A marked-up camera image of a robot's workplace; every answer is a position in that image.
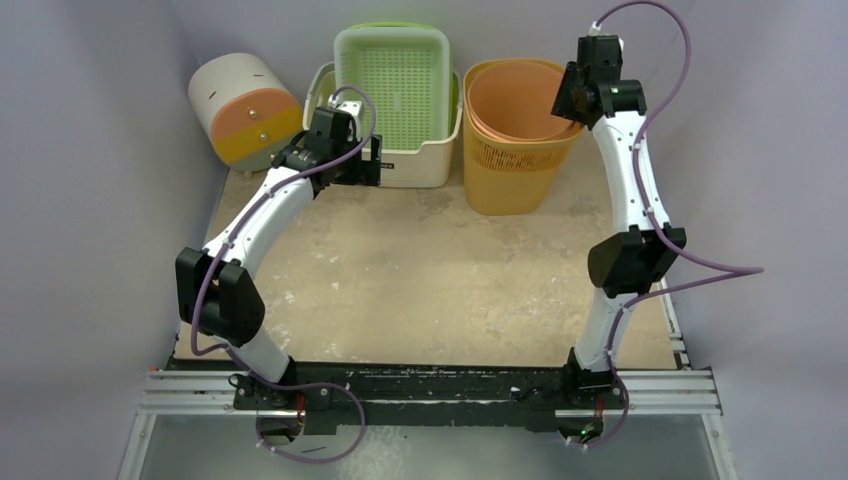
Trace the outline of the white perforated tray basket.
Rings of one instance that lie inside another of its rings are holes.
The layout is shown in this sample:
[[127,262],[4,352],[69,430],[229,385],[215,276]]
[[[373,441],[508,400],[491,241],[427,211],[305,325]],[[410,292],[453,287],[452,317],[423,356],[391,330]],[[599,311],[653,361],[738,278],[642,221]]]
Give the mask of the white perforated tray basket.
[[421,24],[369,23],[334,40],[336,83],[355,85],[372,99],[383,147],[412,151],[449,136],[452,92],[450,42]]

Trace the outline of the peach plastic bucket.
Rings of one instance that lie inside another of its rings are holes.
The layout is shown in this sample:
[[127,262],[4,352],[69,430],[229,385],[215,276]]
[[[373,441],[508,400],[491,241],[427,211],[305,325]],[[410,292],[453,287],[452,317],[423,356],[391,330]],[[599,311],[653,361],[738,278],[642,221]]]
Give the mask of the peach plastic bucket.
[[534,58],[498,59],[472,67],[464,77],[472,125],[506,142],[569,137],[579,124],[551,113],[563,75],[562,65]]

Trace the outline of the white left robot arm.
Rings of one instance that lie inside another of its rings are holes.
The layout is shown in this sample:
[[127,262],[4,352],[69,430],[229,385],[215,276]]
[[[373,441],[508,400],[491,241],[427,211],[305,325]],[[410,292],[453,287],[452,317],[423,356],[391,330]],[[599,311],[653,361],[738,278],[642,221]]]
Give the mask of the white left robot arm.
[[376,185],[380,137],[364,127],[366,105],[334,100],[318,107],[307,130],[275,156],[249,203],[202,249],[184,248],[175,261],[179,316],[191,334],[216,340],[257,377],[272,408],[297,399],[285,372],[290,357],[263,327],[265,304],[254,284],[259,267],[295,216],[333,183]]

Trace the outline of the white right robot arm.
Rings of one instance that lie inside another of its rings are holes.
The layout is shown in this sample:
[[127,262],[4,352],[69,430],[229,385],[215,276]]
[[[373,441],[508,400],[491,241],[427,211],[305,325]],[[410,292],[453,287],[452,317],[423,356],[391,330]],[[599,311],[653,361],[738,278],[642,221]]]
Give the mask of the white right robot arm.
[[612,202],[612,234],[587,258],[595,288],[588,323],[569,353],[561,381],[564,399],[576,407],[613,387],[609,362],[620,346],[629,308],[663,278],[686,244],[684,229],[671,226],[659,199],[650,159],[633,160],[647,106],[641,83],[621,77],[622,53],[623,42],[615,35],[581,37],[551,110],[591,132]]

